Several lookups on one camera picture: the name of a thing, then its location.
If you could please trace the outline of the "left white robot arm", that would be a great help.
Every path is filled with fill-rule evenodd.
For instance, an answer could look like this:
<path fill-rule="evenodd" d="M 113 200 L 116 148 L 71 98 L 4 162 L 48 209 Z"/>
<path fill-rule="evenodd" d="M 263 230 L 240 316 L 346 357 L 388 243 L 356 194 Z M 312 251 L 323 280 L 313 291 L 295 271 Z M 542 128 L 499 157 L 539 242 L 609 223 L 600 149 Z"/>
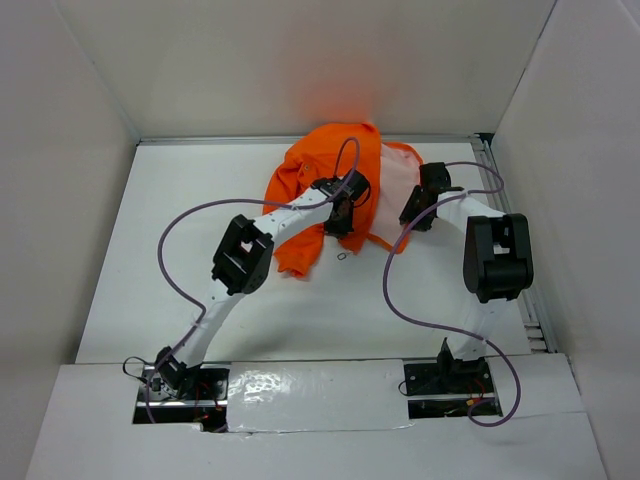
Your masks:
<path fill-rule="evenodd" d="M 266 281 L 273 253 L 304 230 L 320 225 L 322 231 L 342 239 L 354 232 L 354 209 L 369 199 L 372 187 L 364 175 L 351 170 L 342 178 L 321 178 L 289 203 L 262 202 L 275 209 L 249 219 L 235 216 L 213 255 L 209 296 L 199 301 L 170 277 L 164 262 L 164 244 L 171 230 L 187 216 L 209 207 L 232 204 L 218 200 L 193 207 L 176 217 L 163 231 L 157 261 L 169 286 L 199 309 L 191 326 L 174 346 L 157 355 L 155 371 L 163 389 L 176 399 L 189 397 L 197 387 L 197 371 L 216 333 L 240 300 Z"/>

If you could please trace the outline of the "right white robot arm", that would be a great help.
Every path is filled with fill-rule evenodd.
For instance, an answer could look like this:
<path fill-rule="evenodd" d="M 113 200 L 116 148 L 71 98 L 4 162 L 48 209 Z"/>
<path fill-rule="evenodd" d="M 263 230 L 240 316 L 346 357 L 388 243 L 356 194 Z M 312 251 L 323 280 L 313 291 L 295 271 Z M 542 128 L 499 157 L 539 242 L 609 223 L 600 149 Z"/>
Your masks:
<path fill-rule="evenodd" d="M 462 325 L 443 342 L 453 358 L 436 369 L 440 387 L 457 392 L 471 379 L 465 361 L 476 361 L 486 354 L 486 340 L 507 304 L 533 283 L 529 225 L 524 215 L 493 209 L 453 185 L 448 165 L 442 162 L 419 167 L 419 184 L 413 188 L 399 223 L 426 232 L 436 219 L 464 235 L 462 277 L 470 293 L 470 306 Z"/>

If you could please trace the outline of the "orange zip-up jacket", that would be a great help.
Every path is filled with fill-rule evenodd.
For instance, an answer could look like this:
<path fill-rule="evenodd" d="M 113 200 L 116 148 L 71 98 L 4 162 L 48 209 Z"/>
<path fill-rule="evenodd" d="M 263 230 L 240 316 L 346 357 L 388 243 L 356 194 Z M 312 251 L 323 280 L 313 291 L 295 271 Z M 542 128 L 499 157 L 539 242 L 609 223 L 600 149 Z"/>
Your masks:
<path fill-rule="evenodd" d="M 390 250 L 403 231 L 399 216 L 419 183 L 423 160 L 410 145 L 383 141 L 370 123 L 326 124 L 303 137 L 285 153 L 264 199 L 289 203 L 317 179 L 347 175 L 354 162 L 371 192 L 354 212 L 354 232 L 339 243 L 353 253 L 366 241 Z"/>

